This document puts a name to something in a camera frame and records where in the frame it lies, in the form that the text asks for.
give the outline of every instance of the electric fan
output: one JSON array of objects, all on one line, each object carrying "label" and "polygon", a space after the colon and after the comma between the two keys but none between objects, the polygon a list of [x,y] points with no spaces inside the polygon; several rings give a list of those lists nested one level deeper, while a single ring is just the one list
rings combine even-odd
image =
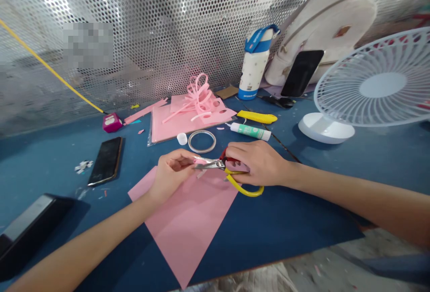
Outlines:
[{"label": "electric fan", "polygon": [[354,126],[390,126],[430,118],[430,27],[369,43],[335,63],[319,80],[315,104],[299,129],[329,144]]}]

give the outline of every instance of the metal mesh wall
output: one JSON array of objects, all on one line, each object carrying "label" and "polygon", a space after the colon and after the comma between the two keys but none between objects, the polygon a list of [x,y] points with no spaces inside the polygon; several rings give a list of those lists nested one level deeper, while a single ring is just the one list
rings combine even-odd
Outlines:
[{"label": "metal mesh wall", "polygon": [[[212,86],[238,81],[244,40],[280,24],[305,0],[0,0],[0,18],[65,80],[107,112],[185,91],[206,72]],[[378,16],[363,38],[410,16],[421,0],[375,0]],[[65,64],[63,25],[111,23],[109,65]],[[0,134],[99,114],[0,28]]]}]

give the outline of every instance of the smartphone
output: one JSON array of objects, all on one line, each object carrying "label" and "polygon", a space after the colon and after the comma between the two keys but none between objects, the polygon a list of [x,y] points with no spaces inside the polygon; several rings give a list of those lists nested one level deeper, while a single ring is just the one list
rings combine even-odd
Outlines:
[{"label": "smartphone", "polygon": [[122,137],[105,141],[100,146],[93,172],[88,180],[89,186],[96,186],[116,177],[122,147]]},{"label": "smartphone", "polygon": [[281,95],[288,97],[302,96],[323,56],[324,50],[299,52],[281,90]]}]

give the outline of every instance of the hand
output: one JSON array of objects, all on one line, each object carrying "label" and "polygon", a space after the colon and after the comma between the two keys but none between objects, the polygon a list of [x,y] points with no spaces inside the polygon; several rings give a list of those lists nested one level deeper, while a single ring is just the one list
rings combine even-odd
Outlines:
[{"label": "hand", "polygon": [[233,175],[237,182],[256,186],[291,187],[295,164],[282,158],[267,142],[230,142],[225,154],[250,168],[247,174]]},{"label": "hand", "polygon": [[195,153],[184,149],[160,156],[155,181],[148,192],[150,196],[159,203],[169,199],[179,185],[194,173],[194,156]]}]

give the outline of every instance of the white backpack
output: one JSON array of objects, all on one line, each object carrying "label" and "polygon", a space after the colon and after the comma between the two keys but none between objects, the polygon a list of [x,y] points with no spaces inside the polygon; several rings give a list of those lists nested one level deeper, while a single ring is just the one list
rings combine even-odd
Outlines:
[{"label": "white backpack", "polygon": [[307,0],[280,26],[287,33],[268,65],[266,81],[283,86],[299,52],[324,50],[310,84],[317,82],[331,65],[354,50],[375,17],[372,0]]}]

